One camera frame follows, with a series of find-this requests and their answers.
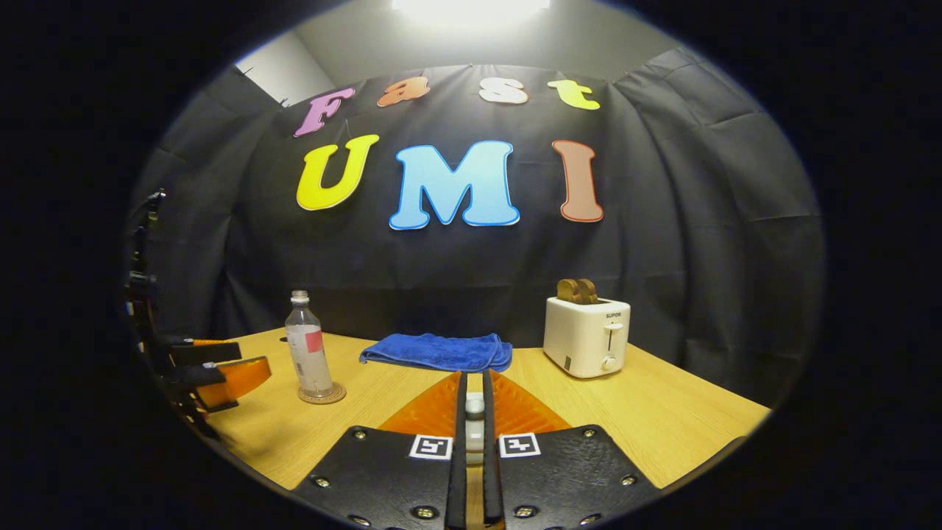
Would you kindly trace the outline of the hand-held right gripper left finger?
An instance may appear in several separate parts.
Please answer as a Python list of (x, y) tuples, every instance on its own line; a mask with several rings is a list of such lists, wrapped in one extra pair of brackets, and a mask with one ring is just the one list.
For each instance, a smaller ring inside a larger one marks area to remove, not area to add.
[(394, 430), (350, 426), (293, 493), (357, 529), (465, 529), (467, 374), (434, 389), (420, 410), (440, 410), (443, 435), (431, 418)]

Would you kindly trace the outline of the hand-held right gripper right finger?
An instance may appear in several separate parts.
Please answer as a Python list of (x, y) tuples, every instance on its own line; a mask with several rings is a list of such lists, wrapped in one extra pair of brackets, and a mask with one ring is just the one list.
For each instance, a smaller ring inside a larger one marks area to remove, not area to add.
[(601, 426), (569, 425), (494, 370), (482, 389), (487, 526), (597, 528), (662, 494)]

